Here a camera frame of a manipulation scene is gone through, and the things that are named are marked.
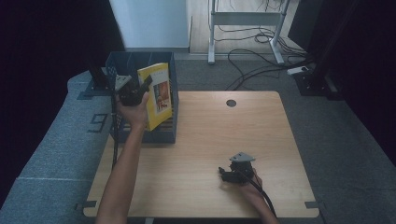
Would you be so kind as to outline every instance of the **silver metal part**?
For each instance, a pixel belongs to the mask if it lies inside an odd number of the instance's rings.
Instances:
[[[119,76],[116,75],[116,91],[119,91],[129,80],[131,80],[131,76]]]
[[[244,152],[239,152],[238,154],[230,158],[230,161],[236,161],[236,162],[255,161],[255,160],[256,159],[254,159],[253,157],[249,156]]]

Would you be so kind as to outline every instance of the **black cable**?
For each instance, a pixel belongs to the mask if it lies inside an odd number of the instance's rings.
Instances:
[[[114,168],[117,162],[117,157],[119,155],[119,124],[117,123],[117,102],[116,93],[111,92],[111,116],[113,117],[113,138],[114,138],[114,153],[113,153],[113,163],[111,169]]]
[[[252,53],[252,54],[254,54],[254,55],[257,55],[257,56],[259,56],[260,58],[262,58],[263,60],[265,60],[266,62],[268,62],[270,65],[263,66],[263,67],[260,67],[260,68],[257,68],[257,69],[253,69],[253,70],[251,70],[250,72],[244,74],[244,72],[243,72],[243,71],[231,60],[231,58],[230,58],[231,54],[232,54],[234,51],[238,51],[238,50],[247,51],[247,52],[250,52],[250,53]],[[229,52],[229,54],[228,54],[228,60],[229,60],[229,62],[238,70],[238,72],[241,74],[241,77],[237,78],[232,84],[230,84],[230,85],[225,89],[226,91],[227,91],[229,88],[231,88],[231,86],[234,85],[236,82],[239,82],[239,83],[238,83],[238,85],[237,85],[235,88],[233,88],[233,91],[238,90],[238,89],[244,84],[245,81],[251,79],[252,77],[256,77],[256,76],[266,76],[266,75],[264,75],[264,74],[265,74],[265,73],[268,73],[268,72],[275,72],[275,71],[280,72],[280,71],[282,71],[282,70],[291,69],[291,68],[298,67],[298,66],[302,66],[302,65],[307,65],[307,64],[313,62],[312,59],[310,59],[310,58],[305,58],[305,60],[303,60],[303,61],[301,61],[301,62],[298,62],[298,63],[294,63],[294,64],[290,64],[290,65],[280,65],[280,64],[277,64],[277,63],[272,63],[272,62],[268,61],[267,59],[265,59],[264,57],[262,57],[260,54],[254,52],[254,51],[252,51],[252,50],[248,50],[248,49],[234,49],[234,50],[231,50],[231,51]],[[278,68],[276,68],[276,69],[264,70],[264,71],[259,71],[259,70],[261,70],[261,69],[263,69],[263,68],[267,68],[267,67],[270,67],[270,66],[276,66],[276,67],[278,67]],[[279,78],[279,73],[278,73],[278,76],[277,76],[277,77],[274,77],[274,76],[267,76],[267,77]]]
[[[236,172],[238,172],[240,175],[242,175],[251,185],[253,185],[254,188],[256,188],[256,190],[259,191],[259,193],[264,197],[265,201],[267,201],[268,206],[271,209],[271,212],[274,214],[275,217],[277,217],[275,209],[274,209],[274,206],[273,206],[273,204],[271,202],[271,199],[270,199],[270,197],[268,197],[267,193],[262,189],[262,186],[259,186],[258,184],[256,184],[251,178],[245,176],[239,170],[236,170]]]

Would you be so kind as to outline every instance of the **dark wall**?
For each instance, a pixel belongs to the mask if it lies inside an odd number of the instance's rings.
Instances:
[[[0,2],[0,204],[46,134],[67,81],[123,50],[107,0]]]
[[[396,7],[361,0],[332,53],[333,80],[396,164]]]

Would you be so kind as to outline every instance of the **white leg of stand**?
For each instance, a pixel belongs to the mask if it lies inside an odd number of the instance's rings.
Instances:
[[[283,22],[285,21],[285,18],[286,18],[286,14],[287,14],[288,7],[289,7],[289,2],[290,2],[290,0],[286,0],[286,2],[282,6],[282,12],[280,13],[280,19],[279,19],[279,23],[277,24],[277,27],[275,30],[274,38],[270,41],[271,49],[275,55],[275,58],[276,58],[276,61],[278,64],[285,63],[285,61],[283,61],[282,55],[280,54],[279,48],[277,47],[276,44],[277,44],[277,40],[279,39],[279,36],[280,36],[280,31],[282,30]]]
[[[212,0],[212,12],[210,15],[210,38],[209,38],[209,52],[207,53],[207,62],[209,64],[215,63],[215,4],[216,0]]]
[[[145,224],[152,224],[154,222],[154,217],[146,217]]]
[[[270,46],[271,46],[271,49],[272,49],[272,51],[273,51],[273,53],[274,53],[274,56],[275,56],[275,58],[276,58],[276,62],[278,63],[278,64],[285,64],[285,61],[283,60],[283,58],[282,58],[282,54],[280,54],[280,51],[279,51],[279,48],[277,47],[277,42],[275,42],[274,41],[275,39],[273,38],[271,41],[270,41]]]

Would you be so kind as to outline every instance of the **book cover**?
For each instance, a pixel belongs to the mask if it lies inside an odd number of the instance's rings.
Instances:
[[[148,86],[148,125],[147,130],[152,131],[165,120],[172,117],[172,102],[169,83],[168,63],[156,63],[146,68],[137,70],[139,82],[142,84],[148,76],[152,82]]]

